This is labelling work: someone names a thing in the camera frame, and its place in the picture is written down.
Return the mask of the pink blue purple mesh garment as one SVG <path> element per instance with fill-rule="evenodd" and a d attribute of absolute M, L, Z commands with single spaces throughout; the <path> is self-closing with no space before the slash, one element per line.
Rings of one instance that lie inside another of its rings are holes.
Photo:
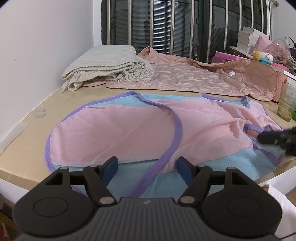
<path fill-rule="evenodd" d="M 273 172 L 288 157 L 279 146 L 260 144 L 263 131 L 281 126 L 256 101 L 203 94 L 126 92 L 74 110 L 52 130 L 45 146 L 50 171 L 81 170 L 117 157 L 109 184 L 116 198 L 175 197 L 185 190 L 177 159 L 215 171 L 236 167 L 252 180 Z"/>

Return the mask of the clear plastic cup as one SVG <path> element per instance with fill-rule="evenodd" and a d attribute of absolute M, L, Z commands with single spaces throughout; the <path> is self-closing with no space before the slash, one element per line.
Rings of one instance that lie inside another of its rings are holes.
<path fill-rule="evenodd" d="M 277 115 L 285 121 L 290 121 L 295 112 L 295 94 L 295 88 L 292 85 L 282 84 Z"/>

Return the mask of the yellow white plush toy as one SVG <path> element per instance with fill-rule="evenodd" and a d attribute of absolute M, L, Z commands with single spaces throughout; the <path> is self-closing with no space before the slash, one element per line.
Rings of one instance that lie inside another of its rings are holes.
<path fill-rule="evenodd" d="M 271 65 L 273 63 L 273 56 L 267 52 L 253 51 L 253 60 Z"/>

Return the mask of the clear tape strip on table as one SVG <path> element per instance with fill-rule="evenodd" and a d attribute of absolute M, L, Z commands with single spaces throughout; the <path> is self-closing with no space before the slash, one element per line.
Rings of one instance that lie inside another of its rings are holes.
<path fill-rule="evenodd" d="M 18 137 L 26 128 L 28 124 L 24 122 L 18 123 L 6 138 L 0 144 L 0 154 L 11 144 L 11 142 Z"/>

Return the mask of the pink fluffy item in bag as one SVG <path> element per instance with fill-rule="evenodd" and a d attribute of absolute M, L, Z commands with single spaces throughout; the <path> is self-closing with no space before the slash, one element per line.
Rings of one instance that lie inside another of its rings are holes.
<path fill-rule="evenodd" d="M 290 56 L 290 42 L 288 38 L 278 39 L 269 44 L 263 49 L 263 52 L 273 56 L 273 61 L 276 63 L 286 63 Z"/>

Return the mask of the pink pouch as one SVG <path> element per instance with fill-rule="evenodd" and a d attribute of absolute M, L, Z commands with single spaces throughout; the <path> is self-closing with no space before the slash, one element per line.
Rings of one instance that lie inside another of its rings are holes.
<path fill-rule="evenodd" d="M 253 50 L 263 52 L 264 49 L 271 43 L 272 42 L 267 37 L 259 36 Z"/>

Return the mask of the magenta pink box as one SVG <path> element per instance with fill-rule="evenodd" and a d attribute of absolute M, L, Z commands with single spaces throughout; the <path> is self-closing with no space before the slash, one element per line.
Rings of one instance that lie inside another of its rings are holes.
<path fill-rule="evenodd" d="M 212 63 L 225 63 L 233 60 L 246 59 L 245 57 L 216 51 L 212 57 Z"/>

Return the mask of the stack of white boxes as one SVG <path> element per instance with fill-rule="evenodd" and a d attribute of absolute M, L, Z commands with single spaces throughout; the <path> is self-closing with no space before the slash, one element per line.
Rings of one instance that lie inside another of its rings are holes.
<path fill-rule="evenodd" d="M 266 34 L 257 29 L 243 27 L 243 30 L 238 33 L 237 48 L 245 53 L 251 54 L 259 36 L 265 36 L 269 39 Z"/>

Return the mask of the pink quilted satin jacket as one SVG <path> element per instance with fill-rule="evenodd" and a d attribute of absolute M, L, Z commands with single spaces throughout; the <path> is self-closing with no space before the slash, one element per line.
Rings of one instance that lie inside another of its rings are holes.
<path fill-rule="evenodd" d="M 249 59 L 220 64 L 206 64 L 176 55 L 158 53 L 151 47 L 138 55 L 149 61 L 154 75 L 149 82 L 103 81 L 86 82 L 84 86 L 105 84 L 108 88 L 171 90 L 240 97 L 250 95 L 260 101 L 270 101 L 278 88 L 278 75 L 268 64 Z"/>

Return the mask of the metal barred window grille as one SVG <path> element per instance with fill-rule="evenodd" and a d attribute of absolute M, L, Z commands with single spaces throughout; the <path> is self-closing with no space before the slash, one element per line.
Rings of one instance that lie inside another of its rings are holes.
<path fill-rule="evenodd" d="M 243 27 L 272 34 L 276 1 L 103 1 L 102 43 L 132 45 L 212 63 L 216 51 L 241 51 Z"/>

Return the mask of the cream knitted fringed blanket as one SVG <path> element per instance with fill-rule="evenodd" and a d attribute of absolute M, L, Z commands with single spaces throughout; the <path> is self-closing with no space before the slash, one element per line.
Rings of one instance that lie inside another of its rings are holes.
<path fill-rule="evenodd" d="M 149 82 L 154 69 L 131 45 L 99 45 L 89 49 L 63 72 L 60 92 L 75 91 L 86 82 Z"/>

